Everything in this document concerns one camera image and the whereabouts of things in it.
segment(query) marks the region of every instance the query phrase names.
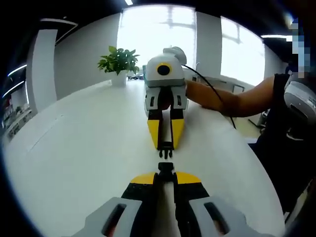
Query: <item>bright window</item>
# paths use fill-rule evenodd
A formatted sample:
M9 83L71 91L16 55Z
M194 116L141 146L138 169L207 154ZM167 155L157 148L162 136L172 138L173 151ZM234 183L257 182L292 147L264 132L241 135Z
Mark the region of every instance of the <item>bright window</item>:
M144 5L124 9L118 28L117 48L136 50L141 68L166 47L185 52L187 65L196 63L195 9L177 5Z
M264 79L265 48L262 40L245 27L221 17L221 75L250 85Z

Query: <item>person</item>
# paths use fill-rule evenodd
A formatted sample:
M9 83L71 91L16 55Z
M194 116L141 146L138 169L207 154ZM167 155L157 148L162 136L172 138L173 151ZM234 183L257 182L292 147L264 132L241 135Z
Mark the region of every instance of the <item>person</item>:
M311 128L305 129L285 104L284 87L289 76L275 74L241 94L218 89L223 103L209 86L187 81L190 100L225 116L248 117L270 109L266 129L251 148L269 175L283 212L293 210L297 198L312 180L315 153Z

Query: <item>white table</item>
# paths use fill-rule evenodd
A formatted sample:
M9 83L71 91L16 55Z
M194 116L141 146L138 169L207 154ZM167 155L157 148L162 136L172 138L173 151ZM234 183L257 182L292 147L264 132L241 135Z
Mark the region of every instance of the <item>white table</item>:
M120 197L133 177L157 171L165 161L148 132L144 95L142 81L129 81L126 88L102 82L51 105L11 141L5 151L8 176L44 236L74 234L88 214ZM276 236L284 231L268 175L220 113L190 101L170 161L176 170L198 176L210 195L243 212L255 230ZM170 225L163 220L160 224ZM169 236L177 236L176 229Z

